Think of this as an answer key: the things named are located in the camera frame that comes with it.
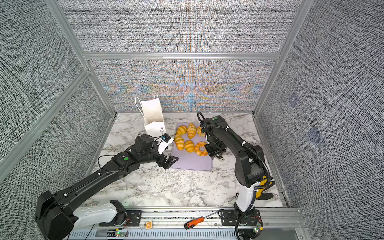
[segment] lavender tray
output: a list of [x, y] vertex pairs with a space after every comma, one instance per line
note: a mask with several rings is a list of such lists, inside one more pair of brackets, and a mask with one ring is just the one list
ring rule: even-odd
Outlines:
[[[176, 126], [176, 130], [179, 126], [185, 125], [188, 127], [190, 122], [179, 122]], [[200, 123], [194, 123], [195, 127], [199, 127]], [[200, 137], [197, 133], [192, 139], [189, 139], [187, 134], [181, 135], [184, 142], [191, 140], [195, 145], [198, 142], [207, 142], [205, 137]], [[197, 170], [197, 171], [210, 171], [212, 169], [212, 158], [209, 155], [201, 157], [195, 152], [187, 152], [185, 149], [180, 151], [177, 149], [175, 142], [172, 145], [172, 156], [178, 157], [179, 160], [172, 165], [174, 169], [185, 169], [185, 170]]]

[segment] bread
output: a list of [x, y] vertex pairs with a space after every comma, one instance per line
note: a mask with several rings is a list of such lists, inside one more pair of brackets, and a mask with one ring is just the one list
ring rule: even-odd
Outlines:
[[175, 143], [177, 149], [179, 149], [180, 151], [184, 149], [184, 139], [178, 134], [175, 135]]
[[190, 123], [190, 124], [188, 125], [188, 128], [187, 128], [187, 134], [188, 134], [189, 139], [192, 139], [192, 138], [195, 136], [195, 134], [196, 134], [196, 127], [195, 127], [195, 124]]
[[202, 132], [201, 132], [201, 127], [197, 127], [197, 128], [196, 128], [196, 131], [197, 131], [197, 134], [198, 134], [200, 137], [205, 137], [205, 133], [202, 133]]
[[205, 149], [206, 142], [198, 142], [195, 145], [195, 153], [201, 157], [208, 155], [207, 150]]
[[187, 127], [186, 126], [184, 126], [184, 125], [181, 125], [180, 127], [178, 127], [177, 128], [177, 130], [176, 130], [176, 134], [178, 134], [178, 135], [184, 135], [184, 134], [186, 134], [187, 133]]
[[193, 152], [195, 150], [195, 145], [191, 140], [188, 140], [184, 143], [184, 148], [187, 152]]

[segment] marble tabletop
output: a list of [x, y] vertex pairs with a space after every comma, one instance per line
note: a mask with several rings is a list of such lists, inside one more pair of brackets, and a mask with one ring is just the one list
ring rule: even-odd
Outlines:
[[[250, 113], [204, 113], [205, 117], [221, 115], [244, 140], [256, 145], [260, 139]], [[174, 136], [178, 122], [198, 122], [196, 113], [164, 113], [167, 133]], [[133, 145], [138, 134], [145, 134], [140, 113], [118, 114], [100, 155], [115, 155]], [[140, 168], [89, 198], [83, 205], [104, 204], [112, 199], [124, 206], [152, 207], [233, 207], [239, 183], [234, 174], [235, 157], [229, 149], [225, 160], [213, 160], [211, 171], [193, 171], [159, 168], [155, 162]], [[104, 165], [111, 157], [101, 157]], [[266, 190], [274, 197], [256, 200], [256, 207], [282, 207], [276, 186]]]

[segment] workstation enclosure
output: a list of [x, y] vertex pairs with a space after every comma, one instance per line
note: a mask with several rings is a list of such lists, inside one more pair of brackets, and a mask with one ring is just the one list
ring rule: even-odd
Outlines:
[[154, 93], [165, 118], [248, 114], [304, 238], [382, 239], [380, 1], [8, 0], [0, 12], [0, 239], [42, 239], [37, 197], [90, 174], [118, 114]]

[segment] woven fabric backdrop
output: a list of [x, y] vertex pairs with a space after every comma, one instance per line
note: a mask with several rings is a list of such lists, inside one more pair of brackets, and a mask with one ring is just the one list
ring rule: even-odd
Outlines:
[[0, 162], [83, 69], [43, 0], [1, 1]]
[[259, 114], [314, 240], [383, 239], [384, 6], [315, 1]]
[[163, 111], [252, 111], [274, 61], [91, 60], [118, 112], [160, 97]]
[[301, 0], [59, 0], [85, 51], [280, 52]]
[[[109, 120], [89, 78], [85, 79], [0, 184], [1, 236], [7, 240], [43, 239], [34, 221], [38, 196], [85, 177]], [[21, 237], [14, 234], [15, 226], [28, 231]]]

